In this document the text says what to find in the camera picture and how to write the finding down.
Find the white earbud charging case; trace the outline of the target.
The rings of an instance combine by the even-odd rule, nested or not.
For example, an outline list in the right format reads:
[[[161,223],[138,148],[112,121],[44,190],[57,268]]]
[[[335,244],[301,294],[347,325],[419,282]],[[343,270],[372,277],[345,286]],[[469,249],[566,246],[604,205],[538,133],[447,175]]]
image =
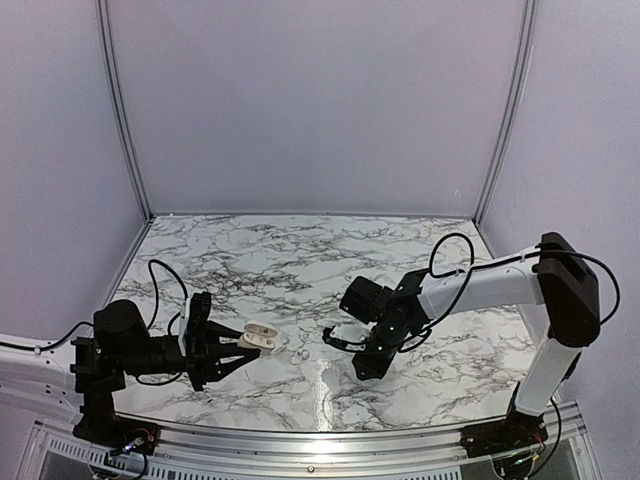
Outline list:
[[[277,347],[278,330],[268,323],[248,322],[238,339],[238,345],[257,349],[262,355],[271,354]]]

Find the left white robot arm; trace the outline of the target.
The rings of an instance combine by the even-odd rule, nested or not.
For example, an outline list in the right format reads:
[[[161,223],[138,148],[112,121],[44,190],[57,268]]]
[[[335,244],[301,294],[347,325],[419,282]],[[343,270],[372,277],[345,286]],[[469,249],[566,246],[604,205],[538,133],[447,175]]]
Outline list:
[[[203,390],[273,347],[262,327],[236,331],[209,318],[207,292],[188,298],[169,331],[152,335],[138,306],[116,300],[95,312],[92,330],[64,341],[1,339],[1,402],[86,426],[106,445],[125,438],[126,423],[113,410],[113,393],[129,377],[186,376]]]

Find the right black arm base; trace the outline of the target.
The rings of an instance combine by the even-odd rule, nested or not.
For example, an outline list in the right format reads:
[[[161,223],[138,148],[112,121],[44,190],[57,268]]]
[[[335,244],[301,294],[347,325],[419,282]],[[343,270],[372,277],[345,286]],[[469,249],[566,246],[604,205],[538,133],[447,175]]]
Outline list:
[[[476,458],[529,447],[548,438],[543,415],[519,412],[512,396],[504,418],[463,427],[460,445],[469,458]]]

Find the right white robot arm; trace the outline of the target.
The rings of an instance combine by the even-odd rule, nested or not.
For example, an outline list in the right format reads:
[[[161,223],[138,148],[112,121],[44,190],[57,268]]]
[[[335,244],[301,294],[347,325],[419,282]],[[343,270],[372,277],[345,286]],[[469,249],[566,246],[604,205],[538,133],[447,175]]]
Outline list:
[[[360,380],[383,378],[401,346],[447,317],[505,305],[542,305],[549,321],[512,408],[495,438],[515,448],[534,431],[540,416],[583,349],[601,331],[599,282],[583,255],[565,238],[545,233],[538,245],[488,264],[437,275],[428,269],[406,273],[395,288],[362,276],[347,289],[340,307],[373,326],[352,363]]]

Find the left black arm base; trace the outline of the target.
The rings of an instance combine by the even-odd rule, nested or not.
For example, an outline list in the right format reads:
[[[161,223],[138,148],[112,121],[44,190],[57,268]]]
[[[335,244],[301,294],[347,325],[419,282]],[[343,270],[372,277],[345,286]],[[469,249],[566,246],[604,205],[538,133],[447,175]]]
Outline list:
[[[123,450],[141,438],[141,451],[148,455],[154,453],[159,425],[118,415],[110,393],[84,394],[80,413],[80,421],[72,430],[75,438],[116,450]]]

